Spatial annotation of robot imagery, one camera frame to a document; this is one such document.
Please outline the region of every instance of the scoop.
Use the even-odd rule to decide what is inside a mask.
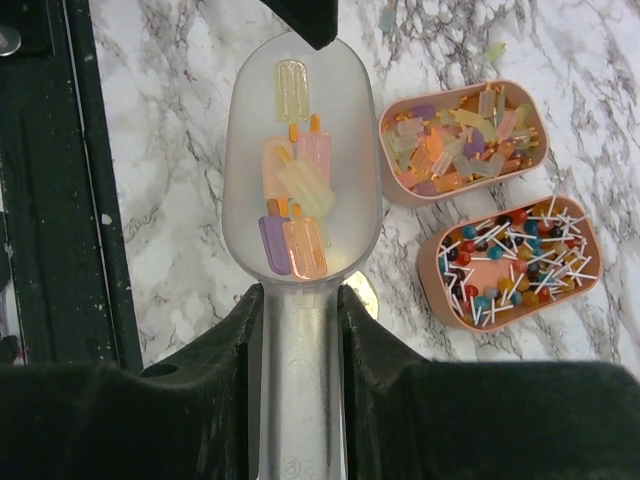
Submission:
[[[331,135],[335,204],[323,228],[327,276],[301,281],[269,267],[258,220],[266,213],[265,140],[286,136],[276,112],[274,67],[304,64],[310,112]],[[309,126],[301,124],[301,130]],[[264,286],[260,418],[261,480],[341,476],[340,283],[370,255],[380,233],[378,145],[371,85],[357,55],[334,41],[315,51],[295,33],[258,48],[236,79],[227,131],[222,231],[229,252]]]

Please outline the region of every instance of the silver screw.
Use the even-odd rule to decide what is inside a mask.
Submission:
[[[8,57],[22,45],[20,34],[15,28],[0,24],[0,57]]]

